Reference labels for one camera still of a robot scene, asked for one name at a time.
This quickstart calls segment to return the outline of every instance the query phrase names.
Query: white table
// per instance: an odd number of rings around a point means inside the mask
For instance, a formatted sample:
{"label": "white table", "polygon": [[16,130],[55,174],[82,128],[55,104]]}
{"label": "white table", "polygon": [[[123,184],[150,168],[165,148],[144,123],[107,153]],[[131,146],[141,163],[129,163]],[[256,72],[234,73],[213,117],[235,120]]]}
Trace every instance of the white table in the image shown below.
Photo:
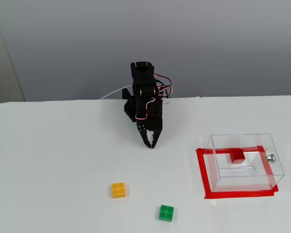
{"label": "white table", "polygon": [[[124,103],[0,104],[0,233],[291,232],[291,97],[172,99],[153,150]],[[203,199],[195,149],[212,133],[271,133],[279,192]],[[126,198],[111,198],[116,182]],[[157,220],[161,204],[172,223]]]}

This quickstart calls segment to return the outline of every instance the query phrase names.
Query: transparent acrylic box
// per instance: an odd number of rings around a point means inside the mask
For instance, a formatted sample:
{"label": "transparent acrylic box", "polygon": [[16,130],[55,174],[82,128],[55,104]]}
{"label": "transparent acrylic box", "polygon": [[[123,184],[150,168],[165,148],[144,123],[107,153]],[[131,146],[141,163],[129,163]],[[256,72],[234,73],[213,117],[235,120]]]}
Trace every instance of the transparent acrylic box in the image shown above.
{"label": "transparent acrylic box", "polygon": [[212,192],[270,190],[284,177],[270,134],[212,135],[204,156]]}

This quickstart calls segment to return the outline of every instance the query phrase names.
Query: lego brick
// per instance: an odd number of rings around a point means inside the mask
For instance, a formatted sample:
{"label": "lego brick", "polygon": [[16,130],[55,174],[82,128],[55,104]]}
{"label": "lego brick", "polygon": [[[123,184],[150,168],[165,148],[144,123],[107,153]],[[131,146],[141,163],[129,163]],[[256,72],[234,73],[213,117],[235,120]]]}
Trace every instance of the lego brick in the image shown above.
{"label": "lego brick", "polygon": [[126,196],[124,183],[113,183],[111,189],[112,198],[124,198]]}
{"label": "lego brick", "polygon": [[173,220],[174,208],[172,206],[161,205],[159,220],[171,222]]}
{"label": "lego brick", "polygon": [[243,154],[242,149],[233,150],[233,152],[230,153],[230,156],[231,156],[232,163],[235,163],[235,164],[242,163],[246,159]]}

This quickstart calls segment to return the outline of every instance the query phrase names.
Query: red lego brick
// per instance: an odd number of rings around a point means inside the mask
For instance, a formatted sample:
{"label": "red lego brick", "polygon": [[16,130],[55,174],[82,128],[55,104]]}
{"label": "red lego brick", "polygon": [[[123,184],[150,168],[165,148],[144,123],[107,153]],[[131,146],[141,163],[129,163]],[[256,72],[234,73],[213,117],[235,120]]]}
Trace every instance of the red lego brick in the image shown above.
{"label": "red lego brick", "polygon": [[232,163],[235,163],[235,164],[242,163],[246,159],[243,154],[242,149],[233,150],[233,152],[230,153],[230,156],[231,156]]}

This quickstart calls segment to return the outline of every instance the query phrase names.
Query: gray wall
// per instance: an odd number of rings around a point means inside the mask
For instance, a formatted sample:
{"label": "gray wall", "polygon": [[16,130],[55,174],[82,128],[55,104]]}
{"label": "gray wall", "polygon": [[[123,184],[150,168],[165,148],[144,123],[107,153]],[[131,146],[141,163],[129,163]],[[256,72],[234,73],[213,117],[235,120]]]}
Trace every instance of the gray wall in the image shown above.
{"label": "gray wall", "polygon": [[0,103],[9,101],[24,101],[24,96],[0,34]]}
{"label": "gray wall", "polygon": [[173,97],[291,95],[291,0],[0,0],[0,29],[30,101],[100,98],[143,60]]}

